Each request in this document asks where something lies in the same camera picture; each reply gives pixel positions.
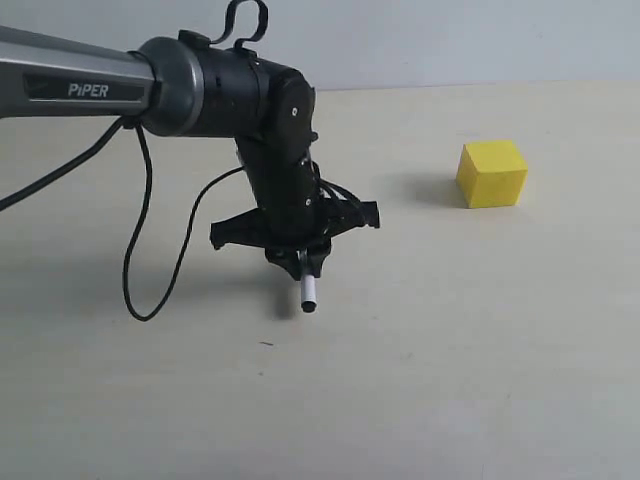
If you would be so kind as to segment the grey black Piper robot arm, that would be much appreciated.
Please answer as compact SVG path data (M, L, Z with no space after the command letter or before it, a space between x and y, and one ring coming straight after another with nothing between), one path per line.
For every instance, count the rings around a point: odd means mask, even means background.
M325 181L310 155L315 91L296 69L182 31L119 52L1 30L1 114L118 116L161 137L231 138L253 210L214 223L215 248L261 248L293 278L319 275L335 236L378 227L377 204Z

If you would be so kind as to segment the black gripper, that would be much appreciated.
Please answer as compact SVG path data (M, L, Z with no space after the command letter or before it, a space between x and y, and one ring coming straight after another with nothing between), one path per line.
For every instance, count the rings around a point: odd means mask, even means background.
M256 207L211 225L216 250L227 244L264 248L266 260L300 280L305 253L309 275L320 278L331 246L316 246L355 228L380 226L378 205L321 177L310 148L270 146L238 137L236 146Z

